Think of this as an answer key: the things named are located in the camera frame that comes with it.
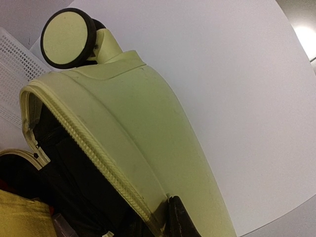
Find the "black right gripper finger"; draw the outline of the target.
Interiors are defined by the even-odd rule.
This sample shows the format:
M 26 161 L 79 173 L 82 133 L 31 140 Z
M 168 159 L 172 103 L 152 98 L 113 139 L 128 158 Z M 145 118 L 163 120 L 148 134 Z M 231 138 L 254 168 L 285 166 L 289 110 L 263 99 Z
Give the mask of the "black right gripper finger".
M 168 227 L 170 237 L 200 236 L 179 196 L 168 200 Z

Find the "pale green hard-shell suitcase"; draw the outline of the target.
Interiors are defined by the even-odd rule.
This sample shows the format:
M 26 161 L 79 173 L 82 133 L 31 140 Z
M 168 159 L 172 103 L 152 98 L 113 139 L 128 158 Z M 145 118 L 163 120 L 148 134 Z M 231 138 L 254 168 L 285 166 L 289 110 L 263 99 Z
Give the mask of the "pale green hard-shell suitcase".
M 169 237 L 179 196 L 200 237 L 236 235 L 172 89 L 77 8 L 40 37 L 50 72 L 20 90 L 29 150 L 2 149 L 0 191 L 45 203 L 56 237 Z

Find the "yellow cloth garment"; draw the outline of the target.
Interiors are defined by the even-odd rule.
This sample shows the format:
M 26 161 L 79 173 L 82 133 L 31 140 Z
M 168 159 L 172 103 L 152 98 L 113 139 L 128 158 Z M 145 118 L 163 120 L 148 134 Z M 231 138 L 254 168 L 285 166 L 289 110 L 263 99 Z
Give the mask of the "yellow cloth garment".
M 2 237 L 55 237 L 47 204 L 6 191 L 0 192 Z

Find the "white perforated plastic basket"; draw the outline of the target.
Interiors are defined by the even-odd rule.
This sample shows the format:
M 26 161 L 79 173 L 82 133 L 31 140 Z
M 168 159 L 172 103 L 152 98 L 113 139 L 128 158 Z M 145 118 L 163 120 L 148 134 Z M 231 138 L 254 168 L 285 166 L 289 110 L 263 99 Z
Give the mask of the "white perforated plastic basket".
M 4 28 L 0 29 L 0 117 L 20 128 L 20 90 L 50 72 L 39 58 Z

